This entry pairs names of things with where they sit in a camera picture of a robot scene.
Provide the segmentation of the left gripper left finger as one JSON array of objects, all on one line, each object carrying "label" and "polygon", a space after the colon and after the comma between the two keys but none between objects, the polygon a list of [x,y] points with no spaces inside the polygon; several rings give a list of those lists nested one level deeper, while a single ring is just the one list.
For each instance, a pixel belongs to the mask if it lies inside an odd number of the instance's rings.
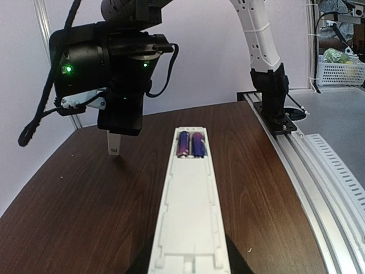
[{"label": "left gripper left finger", "polygon": [[147,274],[151,253],[145,252],[137,256],[129,268],[131,274]]}]

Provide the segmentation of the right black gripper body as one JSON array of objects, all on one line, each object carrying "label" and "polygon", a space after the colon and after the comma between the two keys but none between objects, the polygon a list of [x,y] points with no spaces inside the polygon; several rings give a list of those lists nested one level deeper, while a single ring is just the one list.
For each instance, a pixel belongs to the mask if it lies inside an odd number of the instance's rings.
[{"label": "right black gripper body", "polygon": [[99,110],[98,129],[113,134],[138,136],[143,126],[143,96],[106,90],[106,107]]}]

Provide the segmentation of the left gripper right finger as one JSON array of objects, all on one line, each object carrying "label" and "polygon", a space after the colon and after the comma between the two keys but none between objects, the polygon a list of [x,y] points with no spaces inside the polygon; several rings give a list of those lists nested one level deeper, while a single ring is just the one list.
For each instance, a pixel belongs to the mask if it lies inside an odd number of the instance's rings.
[{"label": "left gripper right finger", "polygon": [[229,235],[225,234],[231,274],[254,274]]}]

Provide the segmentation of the white remote back cover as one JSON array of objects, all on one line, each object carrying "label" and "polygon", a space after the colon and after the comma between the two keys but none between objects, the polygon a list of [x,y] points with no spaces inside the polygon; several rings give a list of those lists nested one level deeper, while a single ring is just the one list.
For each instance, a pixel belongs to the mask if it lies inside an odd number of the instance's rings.
[{"label": "white remote back cover", "polygon": [[121,135],[107,131],[108,153],[112,156],[120,155]]}]

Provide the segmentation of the white remote control body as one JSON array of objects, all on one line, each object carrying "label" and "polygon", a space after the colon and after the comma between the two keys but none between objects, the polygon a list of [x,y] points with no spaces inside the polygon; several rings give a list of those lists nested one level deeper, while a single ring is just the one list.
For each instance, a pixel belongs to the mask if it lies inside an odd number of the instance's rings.
[{"label": "white remote control body", "polygon": [[[201,134],[204,156],[181,156],[182,132]],[[230,273],[228,248],[208,133],[175,128],[148,273]]]}]

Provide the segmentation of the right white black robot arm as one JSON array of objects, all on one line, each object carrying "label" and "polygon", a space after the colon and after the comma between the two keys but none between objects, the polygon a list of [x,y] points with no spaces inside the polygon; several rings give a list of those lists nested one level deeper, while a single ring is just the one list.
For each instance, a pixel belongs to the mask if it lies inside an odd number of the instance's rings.
[{"label": "right white black robot arm", "polygon": [[[167,1],[103,1],[103,21],[58,30],[49,39],[56,63],[55,106],[61,116],[99,111],[97,125],[113,134],[137,136],[143,124],[143,100],[151,93],[159,58],[179,47],[162,34],[149,34],[162,22]],[[264,1],[233,1],[250,48],[251,78],[262,100],[255,104],[273,135],[295,126],[284,104],[289,80],[274,45]]]}]

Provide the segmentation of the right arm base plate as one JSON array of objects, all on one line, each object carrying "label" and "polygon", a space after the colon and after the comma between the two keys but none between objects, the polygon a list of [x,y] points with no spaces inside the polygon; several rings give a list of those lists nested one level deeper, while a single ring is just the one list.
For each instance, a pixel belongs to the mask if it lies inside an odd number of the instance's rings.
[{"label": "right arm base plate", "polygon": [[262,102],[253,103],[254,109],[258,112],[265,126],[273,136],[287,135],[297,131],[296,125],[287,115],[282,115],[279,118],[263,112]]}]

